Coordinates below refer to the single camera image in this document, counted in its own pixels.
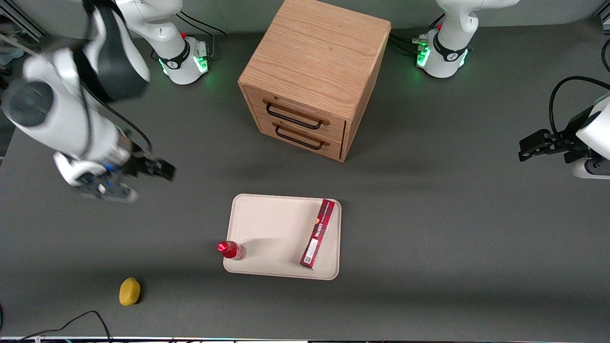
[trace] wood grain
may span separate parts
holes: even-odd
[[[390,28],[386,20],[323,2],[285,0],[238,80],[259,130],[344,162],[375,87]],[[286,117],[322,125],[311,129],[274,117],[268,103]],[[278,137],[277,125],[329,145],[303,147]]]
[[[351,120],[390,22],[285,0],[240,82]]]

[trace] red cardboard box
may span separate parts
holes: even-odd
[[[335,207],[335,202],[324,199],[322,200],[322,206],[320,206],[320,212],[315,221],[314,231],[309,238],[309,243],[305,248],[303,257],[301,257],[301,265],[303,267],[313,269],[316,256],[318,256],[318,250],[322,245],[322,239],[324,238],[324,232],[331,219],[332,209]]]

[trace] beige tray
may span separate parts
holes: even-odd
[[[240,194],[233,199],[227,240],[246,248],[241,261],[223,259],[231,273],[332,280],[339,274],[341,205],[328,223],[314,269],[299,264],[322,199]]]

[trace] barcode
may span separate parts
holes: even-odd
[[[309,247],[307,248],[307,253],[305,254],[305,258],[303,259],[303,262],[311,263],[311,259],[314,257],[315,247],[317,247],[317,246],[318,246],[317,239],[312,239],[311,242],[309,242]]]

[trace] red bottle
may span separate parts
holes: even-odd
[[[232,240],[218,243],[218,251],[225,257],[235,260],[243,259],[246,255],[246,248]]]

